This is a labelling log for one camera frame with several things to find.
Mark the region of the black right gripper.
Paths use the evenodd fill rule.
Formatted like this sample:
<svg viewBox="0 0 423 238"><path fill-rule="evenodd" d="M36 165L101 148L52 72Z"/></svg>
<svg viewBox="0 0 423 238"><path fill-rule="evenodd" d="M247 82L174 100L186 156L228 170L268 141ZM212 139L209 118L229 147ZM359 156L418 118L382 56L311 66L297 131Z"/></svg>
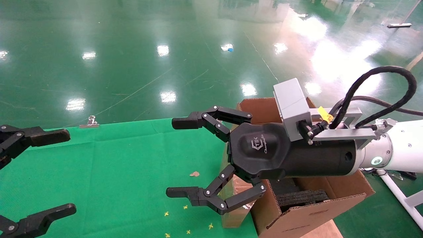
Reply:
<svg viewBox="0 0 423 238"><path fill-rule="evenodd" d="M300 135L291 141L282 123L251 124L252 114L228 107L213 106L188 117L172 118L175 130L206 128L228 143L230 165L207 188L170 187L170 198L187 198L192 206L207 206L219 215L234 211L264 195L260 179L352 175L361 166L361 150L351 138L320 138L322 126L300 123ZM223 122L238 125L233 130ZM234 175L252 181L252 188L222 199L218 193Z"/></svg>

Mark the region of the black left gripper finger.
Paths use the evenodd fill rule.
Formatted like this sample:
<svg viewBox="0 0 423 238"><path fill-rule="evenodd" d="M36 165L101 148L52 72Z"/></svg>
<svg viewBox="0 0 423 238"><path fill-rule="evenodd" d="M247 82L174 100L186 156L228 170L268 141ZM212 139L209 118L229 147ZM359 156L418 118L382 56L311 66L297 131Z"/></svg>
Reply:
<svg viewBox="0 0 423 238"><path fill-rule="evenodd" d="M0 216L1 238L36 238L47 233L51 223L55 220L75 214L76 205L64 204L48 210L44 210L26 218L14 222L4 216Z"/></svg>
<svg viewBox="0 0 423 238"><path fill-rule="evenodd" d="M1 125L0 168L6 167L29 147L58 144L70 139L70 133L66 129L44 131L41 127L16 128L10 125Z"/></svg>

